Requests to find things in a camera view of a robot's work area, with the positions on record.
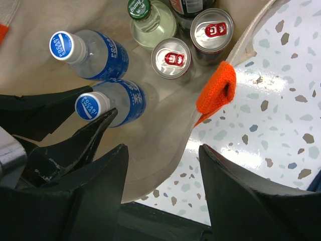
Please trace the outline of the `dark cola glass bottle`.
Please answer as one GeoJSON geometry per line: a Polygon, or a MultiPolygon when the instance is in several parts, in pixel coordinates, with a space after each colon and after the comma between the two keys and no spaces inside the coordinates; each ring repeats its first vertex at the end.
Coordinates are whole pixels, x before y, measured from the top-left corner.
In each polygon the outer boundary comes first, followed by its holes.
{"type": "Polygon", "coordinates": [[[169,0],[169,3],[180,31],[185,37],[189,37],[194,18],[204,10],[213,8],[216,0],[169,0]]]}

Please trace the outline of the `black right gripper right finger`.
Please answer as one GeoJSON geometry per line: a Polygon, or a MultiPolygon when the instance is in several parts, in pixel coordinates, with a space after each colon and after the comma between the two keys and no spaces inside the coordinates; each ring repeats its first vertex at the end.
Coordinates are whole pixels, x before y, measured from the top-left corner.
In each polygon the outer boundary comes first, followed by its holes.
{"type": "Polygon", "coordinates": [[[320,240],[320,193],[284,186],[208,145],[199,161],[214,240],[320,240]]]}

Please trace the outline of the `beige canvas bag orange handles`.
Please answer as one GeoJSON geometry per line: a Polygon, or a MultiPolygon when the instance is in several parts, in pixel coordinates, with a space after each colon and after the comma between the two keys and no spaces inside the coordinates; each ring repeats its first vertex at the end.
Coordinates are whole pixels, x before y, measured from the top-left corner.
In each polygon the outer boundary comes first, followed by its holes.
{"type": "Polygon", "coordinates": [[[214,97],[203,111],[217,79],[214,66],[198,67],[195,79],[183,85],[157,76],[149,52],[130,33],[126,5],[126,1],[1,1],[1,94],[48,94],[93,84],[50,54],[50,37],[59,30],[97,30],[144,58],[144,82],[158,93],[158,101],[139,119],[107,130],[96,153],[101,157],[120,143],[128,146],[123,203],[142,198],[164,182],[178,166],[194,125],[222,106],[214,97]]]}

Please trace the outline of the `blue label water bottle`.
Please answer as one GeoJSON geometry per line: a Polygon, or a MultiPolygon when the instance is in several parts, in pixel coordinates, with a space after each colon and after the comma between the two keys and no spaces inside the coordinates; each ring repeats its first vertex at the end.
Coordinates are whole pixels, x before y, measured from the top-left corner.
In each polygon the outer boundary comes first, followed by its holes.
{"type": "Polygon", "coordinates": [[[85,121],[94,121],[115,108],[118,114],[109,126],[116,128],[136,120],[146,110],[146,94],[132,81],[111,79],[94,85],[92,89],[75,101],[75,111],[85,121]]]}
{"type": "Polygon", "coordinates": [[[98,31],[58,31],[51,36],[49,49],[55,59],[69,64],[77,76],[87,80],[122,78],[129,68],[125,48],[98,31]]]}

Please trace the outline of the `silver blue energy can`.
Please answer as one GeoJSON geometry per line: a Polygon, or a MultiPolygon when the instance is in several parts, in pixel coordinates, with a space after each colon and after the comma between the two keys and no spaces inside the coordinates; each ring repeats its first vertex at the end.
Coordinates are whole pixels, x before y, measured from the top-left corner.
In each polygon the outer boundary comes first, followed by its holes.
{"type": "Polygon", "coordinates": [[[233,20],[222,9],[210,8],[198,14],[190,28],[190,37],[198,63],[201,65],[218,63],[223,50],[232,40],[233,31],[233,20]]]}
{"type": "Polygon", "coordinates": [[[167,80],[188,82],[193,74],[192,54],[187,44],[178,38],[160,41],[151,54],[154,71],[167,80]]]}

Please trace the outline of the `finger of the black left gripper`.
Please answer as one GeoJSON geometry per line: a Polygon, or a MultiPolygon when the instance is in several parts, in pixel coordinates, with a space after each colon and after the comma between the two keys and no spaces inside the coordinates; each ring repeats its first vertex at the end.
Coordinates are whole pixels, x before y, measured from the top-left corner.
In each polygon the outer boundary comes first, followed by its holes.
{"type": "Polygon", "coordinates": [[[39,147],[17,138],[26,150],[28,161],[16,187],[38,188],[92,162],[104,132],[117,114],[118,110],[113,108],[72,137],[50,146],[39,147]]]}
{"type": "Polygon", "coordinates": [[[1,95],[1,127],[11,135],[42,141],[75,111],[76,99],[92,91],[84,86],[50,94],[1,95]]]}

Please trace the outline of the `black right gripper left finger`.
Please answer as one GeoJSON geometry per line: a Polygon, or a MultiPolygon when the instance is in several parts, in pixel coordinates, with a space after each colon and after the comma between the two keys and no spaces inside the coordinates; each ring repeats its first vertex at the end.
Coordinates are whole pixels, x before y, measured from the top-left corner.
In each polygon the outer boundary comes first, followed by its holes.
{"type": "Polygon", "coordinates": [[[113,240],[127,167],[121,144],[41,188],[1,188],[1,240],[113,240]]]}

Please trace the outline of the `clear green-cap glass bottle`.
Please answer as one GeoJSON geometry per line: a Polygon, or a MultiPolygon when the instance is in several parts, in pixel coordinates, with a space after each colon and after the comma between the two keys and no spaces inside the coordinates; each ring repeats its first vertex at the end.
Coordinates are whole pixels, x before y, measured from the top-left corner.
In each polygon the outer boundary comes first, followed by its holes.
{"type": "Polygon", "coordinates": [[[178,33],[174,14],[161,1],[130,0],[127,12],[131,17],[133,38],[148,51],[152,51],[160,41],[173,38],[178,33]]]}

